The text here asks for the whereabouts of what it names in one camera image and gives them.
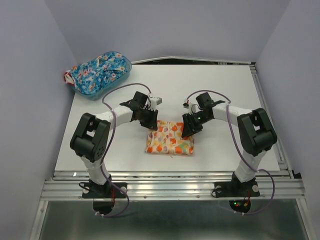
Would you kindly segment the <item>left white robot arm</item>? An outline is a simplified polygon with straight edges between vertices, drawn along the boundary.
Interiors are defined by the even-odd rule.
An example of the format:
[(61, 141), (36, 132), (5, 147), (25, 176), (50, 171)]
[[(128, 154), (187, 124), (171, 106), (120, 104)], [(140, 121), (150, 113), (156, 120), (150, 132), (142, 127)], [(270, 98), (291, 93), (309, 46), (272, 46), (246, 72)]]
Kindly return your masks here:
[(93, 115), (84, 113), (73, 133), (70, 148), (83, 161), (88, 174), (88, 183), (80, 187), (100, 197), (108, 196), (112, 189), (112, 177), (106, 170), (104, 157), (110, 148), (115, 129), (123, 124), (138, 121), (149, 130), (157, 130), (157, 106), (162, 99), (137, 91), (133, 98), (122, 102), (110, 111)]

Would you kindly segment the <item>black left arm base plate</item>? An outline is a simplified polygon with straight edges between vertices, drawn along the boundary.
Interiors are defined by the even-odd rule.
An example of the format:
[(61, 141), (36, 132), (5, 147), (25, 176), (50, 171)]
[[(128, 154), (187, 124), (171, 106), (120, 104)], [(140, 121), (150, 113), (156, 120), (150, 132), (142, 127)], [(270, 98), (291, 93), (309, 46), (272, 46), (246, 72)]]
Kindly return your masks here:
[(125, 199), (125, 195), (114, 186), (106, 182), (99, 185), (94, 182), (80, 182), (78, 186), (82, 189), (83, 199)]

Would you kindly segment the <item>orange tulip print skirt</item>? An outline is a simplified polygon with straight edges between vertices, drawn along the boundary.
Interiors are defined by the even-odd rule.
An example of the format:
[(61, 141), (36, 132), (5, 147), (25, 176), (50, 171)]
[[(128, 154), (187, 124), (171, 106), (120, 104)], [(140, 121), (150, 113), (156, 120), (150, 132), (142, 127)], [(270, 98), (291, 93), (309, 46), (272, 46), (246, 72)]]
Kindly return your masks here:
[(183, 122), (157, 121), (157, 130), (149, 130), (145, 152), (161, 155), (191, 156), (194, 153), (192, 136), (182, 137)]

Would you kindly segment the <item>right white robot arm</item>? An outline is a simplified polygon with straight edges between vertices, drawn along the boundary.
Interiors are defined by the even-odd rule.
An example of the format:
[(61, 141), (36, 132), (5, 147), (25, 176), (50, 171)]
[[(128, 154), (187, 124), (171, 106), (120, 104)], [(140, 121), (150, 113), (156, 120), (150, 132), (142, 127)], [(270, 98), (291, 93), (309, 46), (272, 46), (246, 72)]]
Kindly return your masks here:
[(188, 98), (185, 99), (183, 107), (188, 112), (182, 116), (182, 137), (190, 137), (201, 132), (203, 125), (211, 120), (225, 121), (240, 162), (232, 174), (231, 181), (216, 183), (215, 191), (217, 194), (232, 192), (242, 195), (253, 189), (257, 173), (272, 176), (259, 165), (266, 153), (277, 143), (278, 136), (265, 109), (233, 106), (227, 96), (215, 101), (211, 98), (211, 93), (210, 90), (198, 90), (196, 104), (191, 103)]

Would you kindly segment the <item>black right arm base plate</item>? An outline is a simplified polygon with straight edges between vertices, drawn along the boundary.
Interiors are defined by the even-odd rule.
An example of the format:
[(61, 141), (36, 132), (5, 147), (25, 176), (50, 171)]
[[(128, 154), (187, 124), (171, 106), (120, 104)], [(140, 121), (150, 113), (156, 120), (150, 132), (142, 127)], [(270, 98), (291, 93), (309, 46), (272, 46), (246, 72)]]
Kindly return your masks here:
[(260, 191), (256, 181), (243, 183), (218, 181), (214, 183), (211, 195), (214, 198), (259, 197)]

